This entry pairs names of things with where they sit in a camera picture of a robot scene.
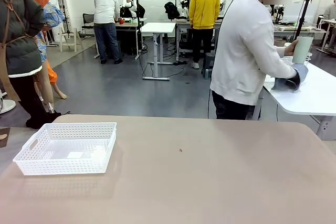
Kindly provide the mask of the person's left hand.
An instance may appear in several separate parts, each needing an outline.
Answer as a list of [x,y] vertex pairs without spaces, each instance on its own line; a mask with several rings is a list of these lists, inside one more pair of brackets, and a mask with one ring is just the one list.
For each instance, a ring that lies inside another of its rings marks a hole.
[[285,48],[284,56],[293,56],[295,47],[299,41],[295,40],[293,41],[289,46]]

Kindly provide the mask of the person's right hand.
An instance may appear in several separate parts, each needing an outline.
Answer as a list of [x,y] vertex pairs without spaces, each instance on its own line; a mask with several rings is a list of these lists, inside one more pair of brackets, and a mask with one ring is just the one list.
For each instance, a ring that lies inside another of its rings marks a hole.
[[297,90],[300,86],[300,76],[297,73],[294,77],[285,80],[285,86],[290,90]]

